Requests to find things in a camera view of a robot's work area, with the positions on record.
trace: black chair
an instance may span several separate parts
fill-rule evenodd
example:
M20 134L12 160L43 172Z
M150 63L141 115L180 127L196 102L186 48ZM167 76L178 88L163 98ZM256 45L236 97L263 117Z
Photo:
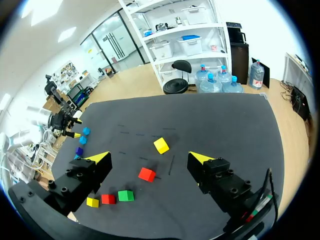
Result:
M172 68L182 71L182 78L175 78L163 85L163 92L165 94L183 94L187 91L189 85L186 80L183 79L184 72L191 73L191 65L188 61L177 60L172 65Z

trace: green cube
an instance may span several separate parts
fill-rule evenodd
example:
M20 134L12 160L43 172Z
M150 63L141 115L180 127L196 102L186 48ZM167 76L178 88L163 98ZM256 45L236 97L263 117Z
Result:
M118 197L120 202L131 202L135 200L134 193L128 190L118 191Z

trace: cube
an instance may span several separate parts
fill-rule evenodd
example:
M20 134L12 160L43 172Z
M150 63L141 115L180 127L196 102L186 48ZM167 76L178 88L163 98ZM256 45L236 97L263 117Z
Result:
M116 204L116 197L111 194L101 194L101 202L102 204Z
M146 180L146 181L152 183L154 181L154 179L155 179L155 176L156 176L156 172L155 171L152 171L152 170L150 170L148 168L143 167L143 168L141 168L141 171L139 173L138 178Z
M82 145L85 145L87 143L87 139L85 136L82 136L79 138L79 143L81 143Z
M88 136L90 134L91 130L90 130L90 128L85 127L82 132L84 133L84 135Z
M77 154L78 156L82 156L82 154L84 154L84 150L81 147L77 147L75 149L75 154Z
M99 200L91 197L86 198L86 204L92 208L98 208L99 207Z
M169 150L169 146L167 145L163 137L159 138L153 144L160 154L164 154L166 151Z
M118 191L118 197L120 202L131 202L135 200L134 193L128 190Z

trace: wooden floor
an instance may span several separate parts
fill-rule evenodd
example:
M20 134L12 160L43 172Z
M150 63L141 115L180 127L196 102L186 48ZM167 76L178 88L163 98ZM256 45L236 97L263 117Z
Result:
M284 153L284 186L279 206L279 214L282 214L295 195L308 167L309 144L305 123L293 111L291 103L281 97L280 93L284 92L284 89L279 81L271 79L270 89L263 86L260 90L255 90L245 85L244 92L266 93L279 127ZM152 67L146 64L101 81L81 110L84 111L90 103L95 102L157 95L163 95L163 91Z

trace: black mat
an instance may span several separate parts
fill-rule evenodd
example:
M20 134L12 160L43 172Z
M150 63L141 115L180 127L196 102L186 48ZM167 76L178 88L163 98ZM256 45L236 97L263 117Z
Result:
M84 202L74 215L87 227L140 238L207 240L223 233L229 216L197 187L187 170L188 151L225 158L238 176L252 182L254 192L272 168L281 199L282 141L269 102L258 94L176 94L98 102L81 120L83 125L74 131L91 129L84 157L106 151L112 157L113 169L96 197L131 189L135 198L99 208ZM159 137L170 147L163 155L153 145ZM77 139L64 142L52 166L55 178L65 172L79 146ZM155 170L159 178L153 183L139 179L142 167ZM273 218L272 209L264 221L267 228Z

